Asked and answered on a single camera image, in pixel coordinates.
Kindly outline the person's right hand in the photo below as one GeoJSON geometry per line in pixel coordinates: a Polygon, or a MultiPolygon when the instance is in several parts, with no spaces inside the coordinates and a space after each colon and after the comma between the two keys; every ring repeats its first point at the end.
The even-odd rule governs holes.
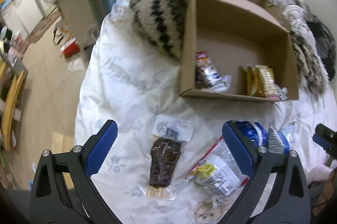
{"type": "Polygon", "coordinates": [[[336,168],[334,168],[325,183],[317,182],[309,188],[311,212],[317,217],[323,209],[336,197],[336,168]]]}

